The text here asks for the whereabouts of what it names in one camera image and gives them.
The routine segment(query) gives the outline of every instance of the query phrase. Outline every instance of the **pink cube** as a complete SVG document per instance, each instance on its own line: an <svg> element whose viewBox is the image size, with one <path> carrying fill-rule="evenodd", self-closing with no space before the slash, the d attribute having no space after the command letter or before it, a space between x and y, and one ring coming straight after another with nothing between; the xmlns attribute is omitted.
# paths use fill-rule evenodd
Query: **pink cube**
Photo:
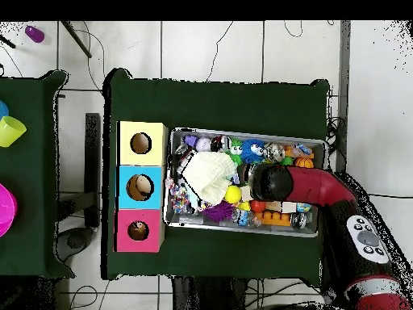
<svg viewBox="0 0 413 310"><path fill-rule="evenodd" d="M115 252L159 252L165 237L161 209L120 209L114 222Z"/></svg>

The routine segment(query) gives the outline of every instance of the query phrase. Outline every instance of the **dark green tablecloth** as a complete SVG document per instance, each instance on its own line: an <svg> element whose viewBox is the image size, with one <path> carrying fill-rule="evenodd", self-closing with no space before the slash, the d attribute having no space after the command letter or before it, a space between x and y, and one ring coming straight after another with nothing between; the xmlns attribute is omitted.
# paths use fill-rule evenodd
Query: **dark green tablecloth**
<svg viewBox="0 0 413 310"><path fill-rule="evenodd" d="M0 77L0 99L27 128L9 148L0 148L0 183L18 202L18 215L0 238L0 274L58 278L72 275L53 253L56 146L53 101L66 73L41 79Z"/></svg>
<svg viewBox="0 0 413 310"><path fill-rule="evenodd" d="M159 253L113 252L115 123L162 122L191 127L325 140L328 82L231 84L133 80L114 69L104 82L103 277L179 274L245 278L294 277L319 283L319 238L167 227Z"/></svg>

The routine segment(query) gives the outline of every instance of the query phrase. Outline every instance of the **green toy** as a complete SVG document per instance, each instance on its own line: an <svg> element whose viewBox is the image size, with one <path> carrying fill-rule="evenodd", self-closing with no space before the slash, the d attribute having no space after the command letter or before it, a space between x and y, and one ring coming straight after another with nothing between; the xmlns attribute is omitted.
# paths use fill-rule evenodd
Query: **green toy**
<svg viewBox="0 0 413 310"><path fill-rule="evenodd" d="M242 164L240 156L242 153L242 142L238 139L231 139L231 142L231 148L226 152L226 154L231 157L232 161L236 163L236 166L239 166Z"/></svg>
<svg viewBox="0 0 413 310"><path fill-rule="evenodd" d="M292 157L284 157L284 159L281 161L281 165L293 165L294 159Z"/></svg>

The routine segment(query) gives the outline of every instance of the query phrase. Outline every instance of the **yellow cube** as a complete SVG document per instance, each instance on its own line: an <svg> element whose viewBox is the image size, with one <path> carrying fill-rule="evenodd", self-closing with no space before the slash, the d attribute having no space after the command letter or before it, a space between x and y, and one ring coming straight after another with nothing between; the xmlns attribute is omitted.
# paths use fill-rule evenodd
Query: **yellow cube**
<svg viewBox="0 0 413 310"><path fill-rule="evenodd" d="M119 121L120 165L163 166L168 128L163 123Z"/></svg>

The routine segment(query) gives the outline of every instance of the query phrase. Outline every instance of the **white cloth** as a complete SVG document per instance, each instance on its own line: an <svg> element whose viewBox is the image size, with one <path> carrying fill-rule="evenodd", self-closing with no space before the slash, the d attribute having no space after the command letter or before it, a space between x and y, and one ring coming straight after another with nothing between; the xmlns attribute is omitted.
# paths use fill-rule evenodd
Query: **white cloth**
<svg viewBox="0 0 413 310"><path fill-rule="evenodd" d="M182 176L200 199L216 206L232 184L225 178L235 172L235 164L226 153L199 152L190 159Z"/></svg>

